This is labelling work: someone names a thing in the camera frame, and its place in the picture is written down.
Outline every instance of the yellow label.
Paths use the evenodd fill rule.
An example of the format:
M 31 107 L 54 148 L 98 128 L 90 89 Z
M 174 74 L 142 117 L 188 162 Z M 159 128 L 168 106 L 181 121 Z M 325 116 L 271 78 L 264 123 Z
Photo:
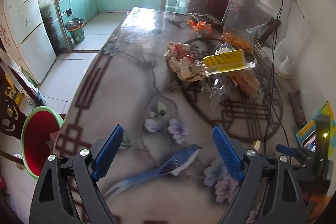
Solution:
M 244 51 L 235 50 L 232 52 L 223 52 L 218 55 L 210 55 L 210 56 L 204 57 L 202 61 L 205 64 L 205 66 L 207 66 L 208 68 L 243 65 L 245 63 Z
M 301 137 L 303 134 L 305 134 L 309 128 L 311 128 L 314 125 L 315 121 L 311 120 L 309 123 L 307 123 L 298 133 L 298 136 Z
M 331 109 L 331 106 L 330 106 L 329 102 L 326 102 L 325 106 L 328 108 L 328 112 L 329 112 L 330 118 L 331 118 L 332 120 L 334 120 L 334 119 L 335 119 L 335 118 L 334 118 L 334 114 L 333 114 L 333 111 L 332 111 L 332 109 Z
M 325 106 L 324 109 L 322 109 L 322 114 L 330 116 L 327 106 Z
M 333 153 L 333 148 L 331 147 L 331 144 L 329 143 L 328 146 L 328 157 Z

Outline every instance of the white refrigerator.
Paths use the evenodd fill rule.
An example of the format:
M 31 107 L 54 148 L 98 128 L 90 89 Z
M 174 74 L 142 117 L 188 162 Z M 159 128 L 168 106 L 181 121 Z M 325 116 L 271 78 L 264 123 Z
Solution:
M 0 37 L 7 54 L 36 83 L 56 59 L 37 0 L 0 0 Z

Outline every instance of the green trash can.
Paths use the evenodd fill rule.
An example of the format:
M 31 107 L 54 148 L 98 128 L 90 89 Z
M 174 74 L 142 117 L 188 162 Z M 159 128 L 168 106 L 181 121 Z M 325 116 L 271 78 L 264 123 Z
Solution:
M 76 44 L 83 42 L 85 39 L 83 26 L 84 20 L 81 18 L 73 18 L 65 24 L 65 28 L 70 32 L 71 37 Z

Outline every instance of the orange snack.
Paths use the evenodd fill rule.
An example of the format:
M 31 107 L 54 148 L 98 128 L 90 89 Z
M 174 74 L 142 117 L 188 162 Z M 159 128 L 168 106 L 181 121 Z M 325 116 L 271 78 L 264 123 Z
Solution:
M 252 53 L 253 47 L 250 43 L 246 42 L 244 39 L 241 39 L 231 33 L 223 32 L 221 40 L 229 43 L 232 47 L 236 49 L 242 49 L 244 52 Z
M 193 28 L 195 32 L 197 32 L 198 37 L 202 38 L 211 33 L 211 24 L 206 22 L 193 22 L 192 20 L 188 20 L 190 26 Z

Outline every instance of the plastic bag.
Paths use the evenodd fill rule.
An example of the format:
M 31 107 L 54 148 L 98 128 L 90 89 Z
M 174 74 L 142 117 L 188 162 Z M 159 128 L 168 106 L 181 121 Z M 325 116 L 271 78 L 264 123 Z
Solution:
M 259 28 L 272 18 L 273 10 L 259 0 L 230 0 L 223 18 L 222 40 L 245 52 L 253 52 Z
M 193 28 L 195 32 L 197 32 L 198 38 L 205 37 L 211 33 L 211 24 L 206 22 L 193 22 L 192 20 L 188 20 L 190 26 Z
M 223 99 L 230 80 L 227 77 L 211 77 L 203 81 L 202 92 L 209 94 L 211 110 L 215 111 L 217 105 Z
M 219 49 L 216 50 L 215 55 L 221 54 L 223 52 L 231 52 L 234 50 L 235 50 L 234 47 L 232 47 L 229 43 L 225 42 L 222 45 L 220 45 Z
M 84 20 L 81 18 L 73 18 L 72 20 L 70 20 L 68 23 L 66 23 L 64 25 L 65 29 L 67 29 L 68 31 L 72 31 L 78 27 L 80 27 L 81 25 L 83 25 Z

